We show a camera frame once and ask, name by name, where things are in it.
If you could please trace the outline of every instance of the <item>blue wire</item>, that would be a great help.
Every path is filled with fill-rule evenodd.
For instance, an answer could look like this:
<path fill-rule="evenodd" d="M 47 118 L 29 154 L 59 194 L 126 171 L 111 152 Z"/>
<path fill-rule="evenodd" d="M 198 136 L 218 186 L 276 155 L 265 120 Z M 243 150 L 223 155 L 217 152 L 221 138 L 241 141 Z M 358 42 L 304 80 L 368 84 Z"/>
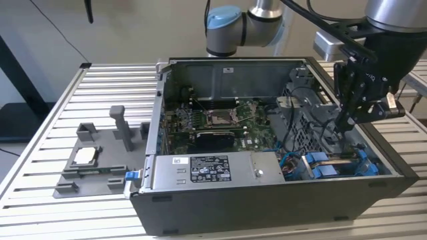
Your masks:
<path fill-rule="evenodd" d="M 276 145 L 276 149 L 266 149 L 264 152 L 278 152 L 281 149 L 281 141 Z"/>
<path fill-rule="evenodd" d="M 285 154 L 285 156 L 284 156 L 284 158 L 282 158 L 282 161 L 281 161 L 281 168 L 285 167 L 289 156 L 292 156 L 292 155 L 294 155 L 294 154 L 297 154 L 297 152 L 294 152 L 294 151 L 292 151 L 292 152 L 289 152 L 288 154 Z"/>

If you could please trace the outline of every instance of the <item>gray holder post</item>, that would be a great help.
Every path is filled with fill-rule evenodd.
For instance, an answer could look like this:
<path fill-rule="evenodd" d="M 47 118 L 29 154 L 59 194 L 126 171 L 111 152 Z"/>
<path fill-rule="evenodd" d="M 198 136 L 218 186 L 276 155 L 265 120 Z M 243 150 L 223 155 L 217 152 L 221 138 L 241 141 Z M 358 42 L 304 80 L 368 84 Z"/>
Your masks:
<path fill-rule="evenodd" d="M 85 142 L 94 142 L 93 134 L 95 134 L 97 128 L 93 122 L 81 123 L 78 127 L 78 131 L 75 132 L 78 134 L 79 140 L 82 143 Z"/>
<path fill-rule="evenodd" d="M 125 118 L 126 107 L 123 105 L 111 106 L 110 108 L 110 117 L 115 119 L 115 126 L 118 131 L 115 131 L 115 138 L 123 140 L 125 148 L 127 152 L 133 152 L 134 144 L 131 141 L 131 130 L 130 125 Z"/>

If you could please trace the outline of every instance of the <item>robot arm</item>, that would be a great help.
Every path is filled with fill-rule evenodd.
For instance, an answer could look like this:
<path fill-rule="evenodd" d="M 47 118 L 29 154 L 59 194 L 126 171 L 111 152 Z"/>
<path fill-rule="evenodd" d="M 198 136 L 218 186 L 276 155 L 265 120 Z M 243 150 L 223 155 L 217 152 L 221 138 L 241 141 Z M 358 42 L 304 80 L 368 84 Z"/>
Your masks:
<path fill-rule="evenodd" d="M 427 0 L 369 0 L 366 17 L 334 24 L 294 0 L 281 1 L 321 28 L 314 43 L 321 56 L 328 61 L 346 59 L 334 66 L 338 131 L 404 117 L 406 111 L 394 94 L 427 47 Z M 209 15 L 211 56 L 229 57 L 238 46 L 265 47 L 284 33 L 278 0 L 258 0 L 247 13 L 231 7 L 215 8 Z"/>
<path fill-rule="evenodd" d="M 282 2 L 308 16 L 293 0 Z M 370 0 L 361 19 L 325 25 L 317 16 L 308 17 L 322 29 L 314 43 L 318 53 L 330 61 L 348 58 L 334 66 L 341 132 L 356 123 L 405 116 L 394 94 L 427 47 L 426 10 L 427 0 Z"/>

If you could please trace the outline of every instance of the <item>barcode label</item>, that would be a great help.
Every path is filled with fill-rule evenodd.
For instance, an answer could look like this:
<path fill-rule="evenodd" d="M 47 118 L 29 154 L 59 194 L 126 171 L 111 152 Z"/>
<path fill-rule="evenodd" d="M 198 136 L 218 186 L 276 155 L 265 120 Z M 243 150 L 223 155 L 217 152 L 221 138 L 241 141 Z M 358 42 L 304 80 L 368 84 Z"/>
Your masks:
<path fill-rule="evenodd" d="M 173 164 L 189 164 L 189 157 L 174 157 Z"/>

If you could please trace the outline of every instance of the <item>electrical cable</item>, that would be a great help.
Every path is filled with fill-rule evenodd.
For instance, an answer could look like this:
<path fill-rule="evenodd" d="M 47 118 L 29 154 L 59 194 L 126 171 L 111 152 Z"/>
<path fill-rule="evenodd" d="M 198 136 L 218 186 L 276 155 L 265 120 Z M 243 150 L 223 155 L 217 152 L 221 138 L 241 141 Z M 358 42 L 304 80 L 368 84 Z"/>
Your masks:
<path fill-rule="evenodd" d="M 414 112 L 416 106 L 417 106 L 417 102 L 414 102 L 413 105 L 412 105 L 412 109 L 409 110 L 410 114 Z"/>
<path fill-rule="evenodd" d="M 209 15 L 210 15 L 210 8 L 211 8 L 211 0 L 206 1 L 206 8 L 205 8 L 205 35 L 209 36 Z"/>
<path fill-rule="evenodd" d="M 373 63 L 378 61 L 376 52 L 368 49 L 364 45 L 357 43 L 357 41 L 344 32 L 332 26 L 326 21 L 322 20 L 317 15 L 314 15 L 306 8 L 304 8 L 294 0 L 281 0 L 284 4 L 294 10 L 304 18 L 313 22 L 322 30 L 325 30 L 333 37 L 344 42 L 346 47 L 353 51 L 361 54 L 362 57 L 366 57 L 372 60 Z"/>
<path fill-rule="evenodd" d="M 398 101 L 401 99 L 401 96 L 402 96 L 402 93 L 404 93 L 404 90 L 406 89 L 406 87 L 408 87 L 408 83 L 404 84 L 404 87 L 401 89 L 400 96 L 398 96 Z"/>
<path fill-rule="evenodd" d="M 322 14 L 320 14 L 314 7 L 313 7 L 313 1 L 312 0 L 308 0 L 308 8 L 309 8 L 309 11 L 317 15 L 320 18 L 322 18 L 324 20 L 328 20 L 328 21 L 333 21 L 333 22 L 344 22 L 344 21 L 354 21 L 354 20 L 360 20 L 361 18 L 337 18 L 337 17 L 332 17 L 332 16 L 325 16 Z"/>
<path fill-rule="evenodd" d="M 422 98 L 424 98 L 424 95 L 421 95 L 421 94 L 418 93 L 417 96 L 416 96 L 416 98 L 414 98 L 414 103 L 413 103 L 412 109 L 409 110 L 409 113 L 410 113 L 410 114 L 414 112 L 416 106 L 417 106 L 417 104 L 421 102 Z"/>
<path fill-rule="evenodd" d="M 2 152 L 6 152 L 7 154 L 13 154 L 13 155 L 15 155 L 15 156 L 18 156 L 18 157 L 22 156 L 22 155 L 19 155 L 18 153 L 11 152 L 11 151 L 9 151 L 9 150 L 5 150 L 5 149 L 2 149 L 2 148 L 0 148 L 0 151 L 2 151 Z"/>
<path fill-rule="evenodd" d="M 79 49 L 75 47 L 75 45 L 69 41 L 66 35 L 63 34 L 62 30 L 59 29 L 59 27 L 55 25 L 55 23 L 53 22 L 53 20 L 49 18 L 49 16 L 45 14 L 45 12 L 42 11 L 41 7 L 37 5 L 37 3 L 34 2 L 34 0 L 30 0 L 30 2 L 33 3 L 33 5 L 35 6 L 35 8 L 39 10 L 39 12 L 42 13 L 42 15 L 45 16 L 45 18 L 49 20 L 49 22 L 53 24 L 53 26 L 55 27 L 55 29 L 58 30 L 59 34 L 62 35 L 62 37 L 65 38 L 66 42 L 70 44 L 70 46 L 74 48 L 74 50 L 77 50 L 77 52 L 81 54 L 81 56 L 83 57 L 83 59 L 86 60 L 87 63 L 90 63 L 90 60 L 87 59 L 87 57 L 83 55 L 83 53 L 79 51 Z"/>

